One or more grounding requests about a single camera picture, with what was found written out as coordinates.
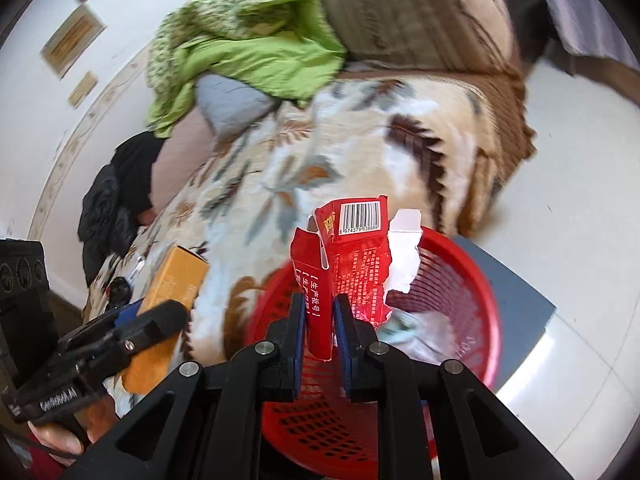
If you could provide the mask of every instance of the orange box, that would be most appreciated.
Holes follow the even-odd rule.
[[[209,264],[197,254],[174,245],[156,272],[138,316],[166,300],[180,301],[191,310],[208,270]],[[125,390],[146,395],[158,386],[166,376],[177,341],[178,334],[135,355],[122,373]]]

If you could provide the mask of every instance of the green blanket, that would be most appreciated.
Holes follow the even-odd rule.
[[[340,69],[346,50],[319,0],[189,0],[152,41],[148,122],[169,137],[193,106],[193,80],[211,70],[266,94],[306,101]]]

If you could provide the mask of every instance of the barcode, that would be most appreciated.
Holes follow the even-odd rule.
[[[380,229],[380,202],[351,202],[340,206],[339,235]]]

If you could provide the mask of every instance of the human hand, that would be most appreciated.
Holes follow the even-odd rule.
[[[113,397],[108,395],[82,410],[79,418],[81,419],[80,423],[85,428],[86,434],[92,443],[107,433],[119,420],[118,415],[116,415]],[[50,423],[44,424],[43,426],[34,426],[29,422],[29,428],[31,433],[33,433],[44,446],[73,454],[81,454],[84,451],[78,438],[59,424]],[[65,466],[69,466],[74,462],[74,460],[70,458],[60,458],[55,455],[51,456],[54,460],[57,460]]]

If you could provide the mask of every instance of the metal screw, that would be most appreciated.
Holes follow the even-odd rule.
[[[191,377],[198,373],[198,363],[194,363],[193,361],[188,361],[187,363],[182,363],[180,365],[180,375],[185,377]]]
[[[271,341],[260,341],[255,345],[255,351],[260,355],[267,355],[273,352],[276,347]]]
[[[382,341],[376,341],[369,345],[369,350],[371,350],[372,354],[375,355],[384,355],[389,352],[389,345],[383,343]]]
[[[444,363],[444,369],[450,374],[458,375],[465,367],[457,359],[448,359]]]

